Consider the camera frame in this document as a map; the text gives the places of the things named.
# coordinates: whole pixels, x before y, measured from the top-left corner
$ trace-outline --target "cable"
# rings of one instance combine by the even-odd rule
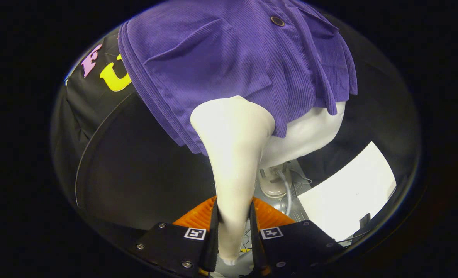
[[[357,237],[360,237],[360,236],[363,236],[364,234],[367,234],[368,232],[370,232],[371,230],[368,230],[367,232],[364,232],[363,234],[359,234],[357,236],[353,236],[351,237],[350,239],[344,239],[343,241],[336,241],[336,243],[341,243],[341,242],[346,242],[346,241],[352,241],[352,239],[356,239]]]
[[[250,236],[248,236],[248,232],[250,232],[250,230],[251,230],[251,229],[248,229],[248,230],[244,233],[244,235],[248,237],[248,241],[246,241],[246,243],[243,243],[243,247],[244,247],[245,250],[246,250],[247,248],[246,248],[246,246],[244,246],[244,245],[245,245],[245,244],[248,244],[248,243],[250,242]]]
[[[289,183],[287,182],[286,177],[284,176],[284,173],[281,170],[277,170],[277,175],[280,176],[280,178],[284,182],[284,186],[286,187],[286,193],[287,193],[286,215],[289,216],[289,213],[291,213],[291,206],[292,206],[291,187],[289,187]]]
[[[313,181],[310,180],[309,178],[305,178],[304,176],[301,176],[301,174],[300,174],[298,171],[293,170],[293,169],[290,169],[290,170],[291,170],[292,172],[295,172],[296,174],[298,174],[302,179],[307,180],[307,181],[310,181],[309,183],[302,183],[302,184],[304,184],[304,185],[309,185],[309,184],[311,184],[311,183],[313,182]]]

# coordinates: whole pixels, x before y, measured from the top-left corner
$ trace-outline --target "black circular enclosure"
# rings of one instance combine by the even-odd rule
[[[297,161],[303,174],[319,185],[374,142],[397,184],[383,208],[356,234],[370,232],[330,260],[340,262],[344,255],[374,246],[406,217],[398,211],[407,195],[419,192],[415,180],[421,129],[411,96],[416,92],[409,92],[392,63],[353,28],[321,13],[340,29],[351,50],[358,95],[347,102],[335,139]],[[272,21],[283,26],[277,19]],[[109,68],[118,79],[128,78],[118,58],[118,29],[86,49],[63,82],[52,118],[51,153],[70,204],[98,234],[125,250],[155,223],[172,223],[214,196],[215,186],[208,158],[177,146],[131,83],[113,91],[100,77]],[[103,51],[84,77],[80,63],[98,45]]]

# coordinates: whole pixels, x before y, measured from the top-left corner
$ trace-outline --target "black fabric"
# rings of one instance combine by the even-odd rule
[[[67,199],[75,203],[74,183],[80,158],[99,125],[106,116],[135,89],[129,84],[125,89],[113,92],[100,72],[109,63],[114,63],[118,77],[126,74],[119,55],[117,32],[119,27],[90,46],[79,59],[78,65],[59,90],[51,118],[51,155],[54,169]],[[99,44],[95,67],[85,78],[81,61]]]
[[[150,229],[172,223],[215,195],[208,157],[179,147],[136,94],[108,116],[76,178],[80,209],[112,223]]]

